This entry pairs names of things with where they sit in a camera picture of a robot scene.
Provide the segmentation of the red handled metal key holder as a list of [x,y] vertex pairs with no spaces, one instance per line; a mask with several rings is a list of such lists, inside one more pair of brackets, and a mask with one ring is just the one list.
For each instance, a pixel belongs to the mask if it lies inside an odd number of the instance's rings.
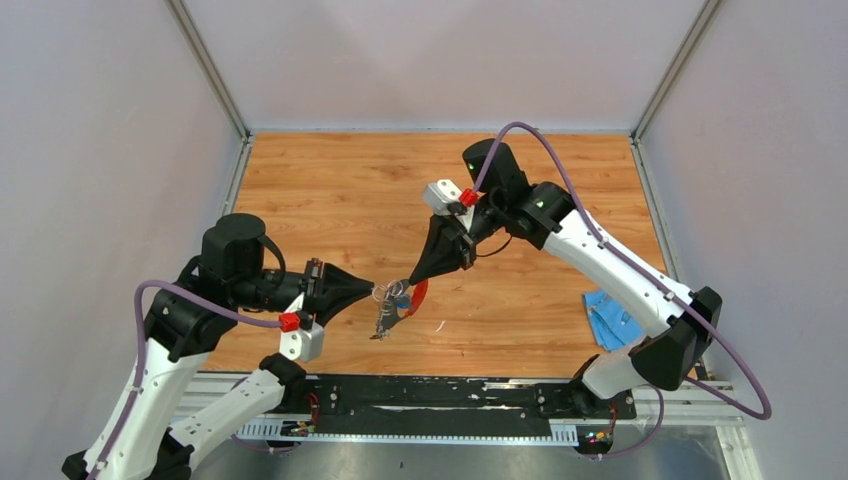
[[372,289],[372,298],[378,303],[378,315],[372,340],[382,340],[398,323],[413,316],[423,304],[429,281],[412,285],[408,279],[395,280]]

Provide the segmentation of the blue tag key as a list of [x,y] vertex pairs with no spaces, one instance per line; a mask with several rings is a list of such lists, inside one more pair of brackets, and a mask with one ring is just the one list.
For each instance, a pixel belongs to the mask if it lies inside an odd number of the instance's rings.
[[407,294],[388,296],[385,301],[387,312],[403,316],[411,308],[411,296]]

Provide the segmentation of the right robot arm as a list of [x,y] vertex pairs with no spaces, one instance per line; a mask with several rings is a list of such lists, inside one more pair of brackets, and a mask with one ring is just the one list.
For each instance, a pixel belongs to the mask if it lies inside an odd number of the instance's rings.
[[693,290],[654,269],[592,218],[583,218],[561,186],[529,183],[508,145],[482,140],[462,159],[471,177],[483,181],[482,194],[474,197],[449,179],[427,186],[424,199],[433,214],[410,283],[470,268],[477,245],[503,229],[576,268],[642,329],[629,345],[581,367],[570,392],[577,413],[596,417],[611,397],[643,384],[678,389],[712,342],[697,319],[715,326],[721,296],[710,287]]

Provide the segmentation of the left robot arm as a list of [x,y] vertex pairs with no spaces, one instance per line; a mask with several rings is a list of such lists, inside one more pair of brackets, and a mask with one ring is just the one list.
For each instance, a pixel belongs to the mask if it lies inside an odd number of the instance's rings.
[[[222,216],[208,229],[200,253],[173,282],[143,282],[155,296],[137,309],[137,358],[119,400],[95,443],[63,463],[70,479],[188,479],[199,464],[240,427],[277,408],[298,411],[305,403],[303,363],[322,349],[327,323],[368,297],[373,283],[312,259],[301,273],[284,264],[259,217]],[[265,322],[262,314],[274,319]],[[268,326],[282,336],[277,353],[265,357],[234,389],[190,417],[174,413],[195,374],[221,338],[236,325]]]

